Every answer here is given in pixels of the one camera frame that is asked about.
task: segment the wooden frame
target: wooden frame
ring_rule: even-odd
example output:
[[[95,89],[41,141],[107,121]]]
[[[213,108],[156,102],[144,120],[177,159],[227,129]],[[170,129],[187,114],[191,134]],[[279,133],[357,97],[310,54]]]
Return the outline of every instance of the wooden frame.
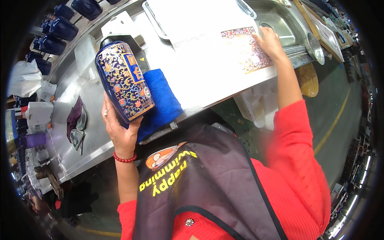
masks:
[[[336,53],[335,50],[333,49],[333,47],[330,45],[330,43],[326,40],[326,39],[323,39],[321,37],[321,35],[319,34],[318,32],[318,29],[316,28],[315,24],[313,23],[311,17],[308,15],[308,14],[311,14],[313,15],[314,18],[316,18],[324,27],[326,27],[327,29],[329,29],[325,22],[314,12],[312,11],[310,8],[308,8],[307,6],[303,6],[301,4],[301,2],[299,2],[299,0],[293,0],[293,2],[295,3],[295,5],[297,6],[297,8],[299,9],[299,11],[302,13],[302,15],[304,16],[305,20],[307,21],[312,33],[314,34],[314,36],[316,37],[316,39],[319,41],[319,43],[325,48],[327,49],[327,51],[329,53],[331,53],[340,63],[344,62],[344,59],[343,59],[343,55],[340,53]],[[335,34],[333,33],[333,31],[329,30],[330,33],[332,33],[332,35],[335,37],[335,40],[337,41],[338,43],[338,47],[339,47],[339,51],[340,51],[340,44],[339,44],[339,40],[338,38],[335,36]]]

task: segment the stainless steel sink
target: stainless steel sink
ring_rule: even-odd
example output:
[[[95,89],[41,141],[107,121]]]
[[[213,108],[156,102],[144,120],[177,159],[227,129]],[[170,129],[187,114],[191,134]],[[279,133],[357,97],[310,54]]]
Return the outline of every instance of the stainless steel sink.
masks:
[[[283,48],[304,44],[303,36],[306,30],[295,17],[294,3],[288,0],[245,0],[245,2],[257,14],[256,26],[272,28],[279,35]]]

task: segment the plastic bag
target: plastic bag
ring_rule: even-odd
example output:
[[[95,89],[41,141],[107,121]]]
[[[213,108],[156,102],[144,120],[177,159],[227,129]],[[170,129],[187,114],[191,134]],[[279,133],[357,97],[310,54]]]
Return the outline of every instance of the plastic bag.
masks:
[[[41,87],[42,79],[35,59],[30,63],[18,61],[13,67],[7,94],[23,98],[30,97]]]

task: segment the cartoon logo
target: cartoon logo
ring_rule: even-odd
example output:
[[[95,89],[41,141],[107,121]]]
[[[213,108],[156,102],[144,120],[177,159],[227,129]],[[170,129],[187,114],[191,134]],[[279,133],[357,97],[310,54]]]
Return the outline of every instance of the cartoon logo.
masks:
[[[186,142],[181,142],[176,146],[168,147],[166,149],[157,151],[150,155],[146,160],[146,165],[149,169],[154,169],[155,167],[161,166],[163,163],[166,163],[173,154]]]

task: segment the purple cloth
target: purple cloth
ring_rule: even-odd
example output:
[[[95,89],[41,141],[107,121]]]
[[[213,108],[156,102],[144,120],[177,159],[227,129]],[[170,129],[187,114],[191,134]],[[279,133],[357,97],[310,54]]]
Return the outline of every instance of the purple cloth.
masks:
[[[83,105],[83,101],[81,100],[80,96],[77,99],[76,104],[73,106],[70,114],[67,118],[67,138],[71,142],[71,131],[76,128],[77,120],[79,120],[81,116],[81,106]]]

